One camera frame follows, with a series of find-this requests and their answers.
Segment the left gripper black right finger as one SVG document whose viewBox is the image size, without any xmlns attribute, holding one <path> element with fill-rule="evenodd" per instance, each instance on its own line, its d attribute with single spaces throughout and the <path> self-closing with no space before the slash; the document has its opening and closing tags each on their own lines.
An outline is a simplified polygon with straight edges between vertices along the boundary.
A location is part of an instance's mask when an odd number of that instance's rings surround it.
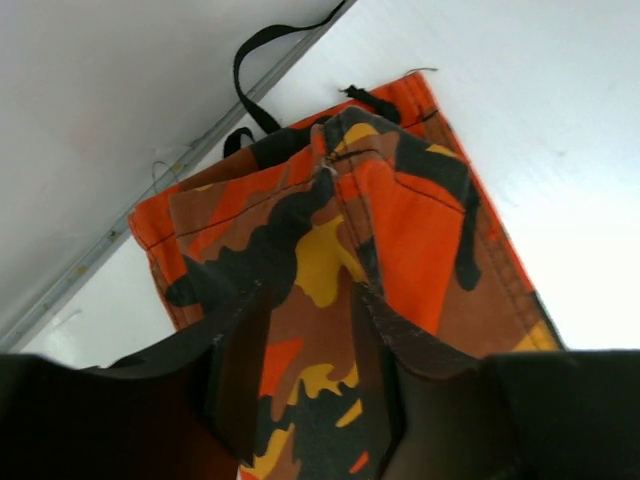
<svg viewBox="0 0 640 480">
<path fill-rule="evenodd" d="M 354 352 L 376 479 L 635 479 L 635 350 L 475 359 L 352 292 Z"/>
</svg>

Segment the orange camouflage trousers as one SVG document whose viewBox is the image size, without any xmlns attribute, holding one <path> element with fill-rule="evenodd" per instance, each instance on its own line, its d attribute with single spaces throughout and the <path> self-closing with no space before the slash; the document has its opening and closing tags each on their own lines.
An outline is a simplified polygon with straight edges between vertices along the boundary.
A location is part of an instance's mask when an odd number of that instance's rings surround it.
<svg viewBox="0 0 640 480">
<path fill-rule="evenodd" d="M 244 479 L 368 479 L 351 290 L 475 357 L 561 343 L 418 73 L 279 129 L 129 218 L 177 329 L 255 281 L 273 310 Z"/>
</svg>

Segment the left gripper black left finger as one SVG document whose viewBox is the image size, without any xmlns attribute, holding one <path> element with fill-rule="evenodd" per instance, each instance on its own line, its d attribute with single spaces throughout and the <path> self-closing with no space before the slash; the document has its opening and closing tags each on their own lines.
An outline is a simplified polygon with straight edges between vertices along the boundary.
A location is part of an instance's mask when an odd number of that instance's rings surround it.
<svg viewBox="0 0 640 480">
<path fill-rule="evenodd" d="M 232 479 L 254 458 L 263 285 L 107 368 L 1 358 L 5 479 Z"/>
</svg>

